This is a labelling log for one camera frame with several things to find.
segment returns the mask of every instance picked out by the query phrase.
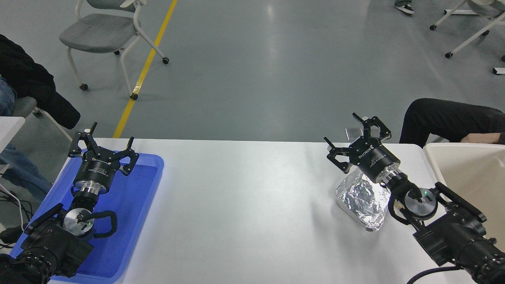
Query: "shoe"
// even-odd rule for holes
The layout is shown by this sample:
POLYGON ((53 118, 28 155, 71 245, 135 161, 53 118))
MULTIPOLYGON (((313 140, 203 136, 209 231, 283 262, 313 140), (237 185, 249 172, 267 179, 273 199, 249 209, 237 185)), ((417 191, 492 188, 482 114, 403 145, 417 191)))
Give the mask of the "shoe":
POLYGON ((403 5, 403 6, 394 6, 398 10, 404 12, 407 15, 412 15, 414 13, 414 10, 412 10, 412 7, 410 7, 409 4, 403 5))

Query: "aluminum foil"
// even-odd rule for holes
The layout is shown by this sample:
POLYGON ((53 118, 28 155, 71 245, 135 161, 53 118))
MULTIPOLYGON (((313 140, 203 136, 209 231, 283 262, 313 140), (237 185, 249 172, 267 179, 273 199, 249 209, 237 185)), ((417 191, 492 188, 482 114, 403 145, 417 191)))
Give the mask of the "aluminum foil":
POLYGON ((337 202, 365 230, 378 231, 387 214, 390 193, 373 183, 360 169, 349 174, 335 191, 337 202))

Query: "epoxy floor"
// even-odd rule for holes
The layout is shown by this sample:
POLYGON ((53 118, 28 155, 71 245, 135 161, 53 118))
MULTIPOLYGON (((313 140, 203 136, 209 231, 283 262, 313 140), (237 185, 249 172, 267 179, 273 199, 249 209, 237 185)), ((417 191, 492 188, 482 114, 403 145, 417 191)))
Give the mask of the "epoxy floor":
MULTIPOLYGON (((505 29, 496 26, 446 59, 487 20, 451 16, 458 1, 416 1, 406 16, 393 0, 180 0, 121 137, 261 141, 346 141, 359 127, 351 113, 377 115, 399 138, 418 98, 505 110, 505 29)), ((154 40, 171 1, 148 1, 140 20, 154 40)), ((73 22, 74 1, 2 1, 0 33, 55 77, 81 113, 76 130, 98 122, 111 137, 129 100, 119 57, 74 52, 88 91, 77 88, 59 34, 73 22)), ((96 13, 83 5, 82 15, 96 13)), ((149 53, 140 42, 126 58, 136 82, 149 53)), ((53 181, 68 143, 48 121, 29 118, 13 140, 53 181)))

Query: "white table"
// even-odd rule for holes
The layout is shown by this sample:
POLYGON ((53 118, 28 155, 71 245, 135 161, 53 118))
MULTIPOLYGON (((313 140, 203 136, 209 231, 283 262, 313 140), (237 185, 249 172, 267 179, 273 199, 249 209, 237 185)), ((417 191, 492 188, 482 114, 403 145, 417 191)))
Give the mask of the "white table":
MULTIPOLYGON (((421 148, 387 147, 412 182, 433 187, 421 148)), ((165 168, 117 283, 391 284, 436 267, 411 226, 388 215, 380 231, 366 232, 338 207, 344 174, 326 159, 326 143, 136 139, 133 148, 161 156, 165 168)), ((460 270, 423 283, 474 282, 460 270)))
POLYGON ((25 123, 24 117, 0 116, 0 152, 25 123))

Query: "white cable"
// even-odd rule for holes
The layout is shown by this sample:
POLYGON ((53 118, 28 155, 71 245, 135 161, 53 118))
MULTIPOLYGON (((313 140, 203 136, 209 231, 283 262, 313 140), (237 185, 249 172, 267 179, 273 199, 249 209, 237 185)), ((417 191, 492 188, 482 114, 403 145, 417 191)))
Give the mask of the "white cable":
POLYGON ((2 190, 3 192, 7 193, 10 196, 12 196, 18 202, 18 204, 19 204, 19 216, 21 216, 21 228, 24 231, 26 228, 23 228, 23 213, 21 212, 21 201, 19 201, 19 199, 17 197, 15 197, 14 194, 10 193, 1 183, 0 183, 0 190, 2 190))

